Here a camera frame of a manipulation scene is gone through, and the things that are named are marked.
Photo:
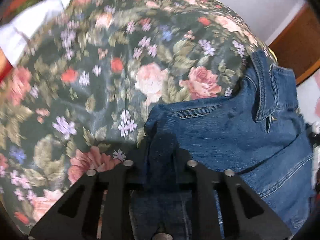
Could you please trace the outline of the blue denim jacket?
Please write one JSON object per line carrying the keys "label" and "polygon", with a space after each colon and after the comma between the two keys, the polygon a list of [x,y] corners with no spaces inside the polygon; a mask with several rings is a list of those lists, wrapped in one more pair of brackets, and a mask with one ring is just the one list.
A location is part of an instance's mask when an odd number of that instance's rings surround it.
{"label": "blue denim jacket", "polygon": [[158,104],[144,126],[148,183],[133,193],[134,239],[193,239],[192,192],[176,184],[175,151],[207,168],[233,170],[287,225],[295,239],[310,222],[313,150],[298,113],[295,75],[256,51],[240,88],[227,97]]}

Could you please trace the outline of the floral dark green bedspread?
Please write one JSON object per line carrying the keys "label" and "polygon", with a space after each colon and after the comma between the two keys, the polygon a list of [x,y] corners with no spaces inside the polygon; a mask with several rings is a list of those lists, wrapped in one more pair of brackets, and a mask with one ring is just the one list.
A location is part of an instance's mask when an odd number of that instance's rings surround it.
{"label": "floral dark green bedspread", "polygon": [[89,168],[144,137],[153,106],[230,96],[276,57],[218,0],[71,0],[1,82],[1,202],[28,233]]}

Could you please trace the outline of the red plush toy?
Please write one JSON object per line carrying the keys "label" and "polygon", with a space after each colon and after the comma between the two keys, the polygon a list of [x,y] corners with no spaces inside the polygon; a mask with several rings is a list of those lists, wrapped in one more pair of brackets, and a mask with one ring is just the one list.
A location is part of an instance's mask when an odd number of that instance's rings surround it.
{"label": "red plush toy", "polygon": [[0,49],[0,82],[2,82],[6,76],[11,72],[12,65],[4,55],[3,50]]}

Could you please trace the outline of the brown wooden door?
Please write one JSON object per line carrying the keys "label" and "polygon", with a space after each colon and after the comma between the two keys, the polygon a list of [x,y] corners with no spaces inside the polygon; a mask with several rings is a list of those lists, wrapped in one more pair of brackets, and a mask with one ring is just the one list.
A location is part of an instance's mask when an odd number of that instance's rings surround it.
{"label": "brown wooden door", "polygon": [[289,25],[269,45],[278,64],[294,71],[300,85],[319,69],[319,21],[305,4]]}

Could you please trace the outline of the white light blue shirt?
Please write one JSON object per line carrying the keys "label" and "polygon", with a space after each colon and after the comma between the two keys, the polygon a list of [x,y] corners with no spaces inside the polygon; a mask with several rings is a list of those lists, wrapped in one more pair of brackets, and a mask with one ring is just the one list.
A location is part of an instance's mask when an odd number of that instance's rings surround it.
{"label": "white light blue shirt", "polygon": [[27,41],[43,24],[63,12],[71,0],[44,0],[21,12],[1,27],[1,50],[9,63],[16,67]]}

